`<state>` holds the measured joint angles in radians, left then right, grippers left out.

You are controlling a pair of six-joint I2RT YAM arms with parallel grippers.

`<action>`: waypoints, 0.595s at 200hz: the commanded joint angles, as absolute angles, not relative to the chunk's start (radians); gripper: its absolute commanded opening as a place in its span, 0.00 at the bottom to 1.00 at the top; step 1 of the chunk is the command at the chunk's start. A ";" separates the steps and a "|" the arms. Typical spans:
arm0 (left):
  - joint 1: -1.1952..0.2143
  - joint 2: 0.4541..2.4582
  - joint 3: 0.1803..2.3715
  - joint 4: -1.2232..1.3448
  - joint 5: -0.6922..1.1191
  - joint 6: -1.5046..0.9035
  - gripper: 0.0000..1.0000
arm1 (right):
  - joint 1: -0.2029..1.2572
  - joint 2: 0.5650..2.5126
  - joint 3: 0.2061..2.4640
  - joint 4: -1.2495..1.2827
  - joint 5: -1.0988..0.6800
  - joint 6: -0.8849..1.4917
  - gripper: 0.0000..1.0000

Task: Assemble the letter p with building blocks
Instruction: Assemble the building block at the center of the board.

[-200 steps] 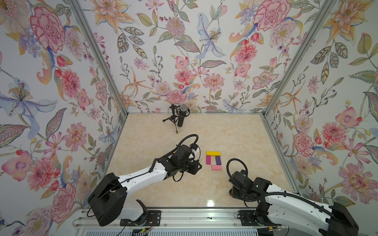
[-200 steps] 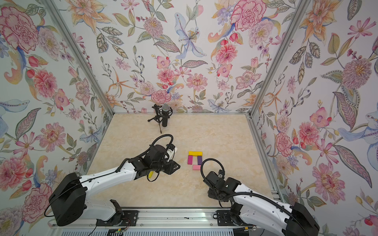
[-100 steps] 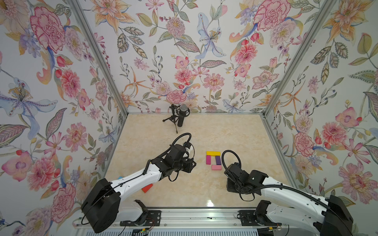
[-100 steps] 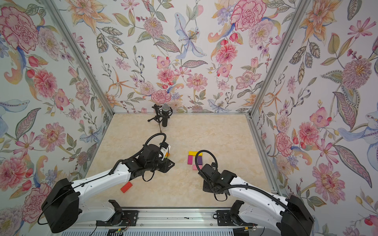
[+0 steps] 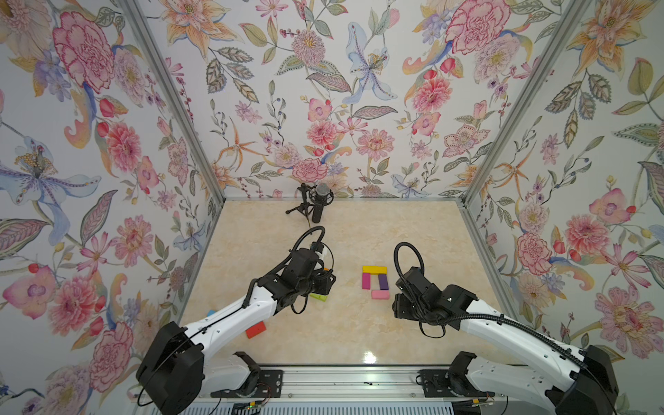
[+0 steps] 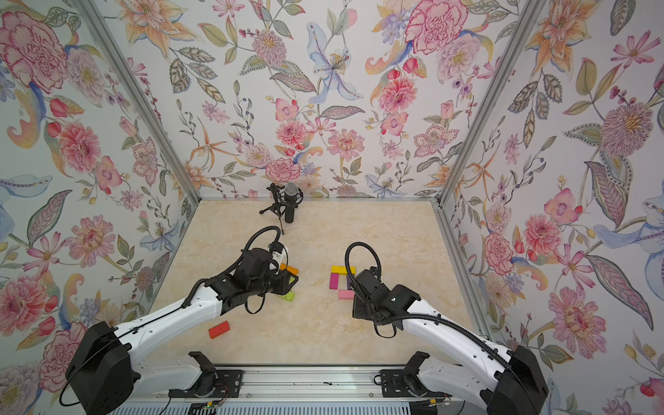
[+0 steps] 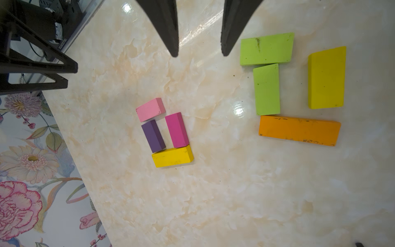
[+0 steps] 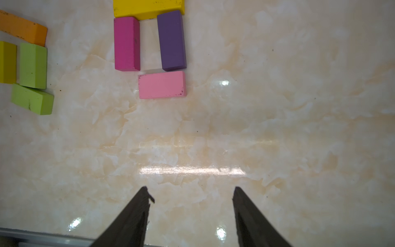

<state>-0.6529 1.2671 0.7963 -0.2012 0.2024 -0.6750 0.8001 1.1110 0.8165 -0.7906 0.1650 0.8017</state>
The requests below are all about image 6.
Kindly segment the pink block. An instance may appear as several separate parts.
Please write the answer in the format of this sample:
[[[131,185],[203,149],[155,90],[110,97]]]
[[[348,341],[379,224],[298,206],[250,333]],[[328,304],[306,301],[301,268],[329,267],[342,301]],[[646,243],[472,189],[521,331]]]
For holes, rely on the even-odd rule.
[[[339,290],[337,296],[340,300],[353,300],[356,293],[353,290]]]

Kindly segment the lime green block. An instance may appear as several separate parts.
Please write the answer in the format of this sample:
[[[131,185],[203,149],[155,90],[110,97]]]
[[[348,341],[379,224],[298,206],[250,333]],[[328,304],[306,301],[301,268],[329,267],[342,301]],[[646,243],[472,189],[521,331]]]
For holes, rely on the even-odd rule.
[[[288,292],[287,294],[285,294],[283,296],[280,296],[280,298],[287,301],[287,302],[289,302],[289,303],[292,303],[294,298],[295,298],[295,293],[294,292]]]

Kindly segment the red block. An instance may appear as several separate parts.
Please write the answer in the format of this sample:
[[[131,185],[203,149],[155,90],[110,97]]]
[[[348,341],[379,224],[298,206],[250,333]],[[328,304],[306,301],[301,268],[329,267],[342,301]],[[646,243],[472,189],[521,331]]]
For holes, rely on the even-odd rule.
[[[209,329],[209,337],[211,339],[216,339],[217,337],[228,333],[229,330],[231,330],[230,323],[228,321],[224,321],[223,323],[219,323],[218,325],[215,325],[213,328]]]

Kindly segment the long yellow block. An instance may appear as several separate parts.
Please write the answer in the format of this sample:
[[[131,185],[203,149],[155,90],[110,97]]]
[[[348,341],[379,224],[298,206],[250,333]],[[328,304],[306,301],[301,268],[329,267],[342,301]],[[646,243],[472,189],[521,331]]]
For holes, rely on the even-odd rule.
[[[338,275],[347,275],[348,274],[348,270],[345,266],[332,266],[330,268],[330,272],[333,273],[333,274],[338,274]],[[354,266],[351,266],[350,272],[353,275],[356,275],[356,273],[357,273],[356,268]]]

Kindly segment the orange long block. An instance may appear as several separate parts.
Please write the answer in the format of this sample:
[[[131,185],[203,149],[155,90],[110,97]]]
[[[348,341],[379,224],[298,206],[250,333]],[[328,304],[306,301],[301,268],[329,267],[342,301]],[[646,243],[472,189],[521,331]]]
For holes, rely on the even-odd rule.
[[[281,264],[280,265],[280,271],[283,271],[283,270],[288,271],[289,273],[291,273],[295,276],[298,275],[298,269],[293,268],[291,266],[287,266],[286,264]]]

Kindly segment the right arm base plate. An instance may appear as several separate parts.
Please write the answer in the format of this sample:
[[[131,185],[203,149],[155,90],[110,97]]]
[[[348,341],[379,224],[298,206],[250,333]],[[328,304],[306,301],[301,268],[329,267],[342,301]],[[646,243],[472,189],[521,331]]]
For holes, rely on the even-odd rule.
[[[384,398],[449,398],[449,394],[428,389],[418,378],[424,361],[431,356],[416,352],[403,368],[381,369],[373,381],[381,388]]]

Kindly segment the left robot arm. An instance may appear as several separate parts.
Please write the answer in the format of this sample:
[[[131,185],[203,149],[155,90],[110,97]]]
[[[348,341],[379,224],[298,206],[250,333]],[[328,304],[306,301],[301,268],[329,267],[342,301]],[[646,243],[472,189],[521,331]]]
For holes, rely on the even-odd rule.
[[[66,371],[66,385],[77,405],[86,414],[109,414],[128,399],[165,391],[213,395],[221,382],[216,366],[202,352],[154,368],[146,357],[186,331],[246,307],[250,297],[289,293],[297,276],[289,271],[288,260],[288,250],[280,243],[268,250],[244,250],[230,268],[198,280],[173,304],[114,328],[105,322],[93,325]]]

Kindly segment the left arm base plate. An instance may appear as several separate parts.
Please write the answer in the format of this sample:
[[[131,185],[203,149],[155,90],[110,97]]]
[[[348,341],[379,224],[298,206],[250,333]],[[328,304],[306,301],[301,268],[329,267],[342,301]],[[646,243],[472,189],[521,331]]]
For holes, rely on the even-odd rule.
[[[189,352],[187,358],[188,365],[199,372],[189,387],[170,388],[170,398],[228,399],[240,396],[244,376],[242,370],[218,368],[200,351]]]

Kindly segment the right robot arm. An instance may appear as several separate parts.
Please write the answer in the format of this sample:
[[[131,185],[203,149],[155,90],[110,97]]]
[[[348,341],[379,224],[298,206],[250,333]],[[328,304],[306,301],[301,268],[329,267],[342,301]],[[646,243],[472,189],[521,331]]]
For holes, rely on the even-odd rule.
[[[453,363],[417,352],[399,370],[396,385],[415,397],[448,395],[488,414],[538,414],[549,388],[534,354],[483,339],[448,319],[404,285],[393,289],[376,273],[350,278],[355,319],[415,335],[442,350]]]

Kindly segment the magenta block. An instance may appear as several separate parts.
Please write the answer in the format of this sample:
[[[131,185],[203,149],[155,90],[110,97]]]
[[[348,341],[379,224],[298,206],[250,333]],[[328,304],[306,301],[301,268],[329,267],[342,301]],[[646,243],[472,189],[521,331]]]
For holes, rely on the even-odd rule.
[[[337,291],[339,289],[339,274],[338,273],[330,273],[329,288],[330,288],[330,290],[334,290],[334,291]]]

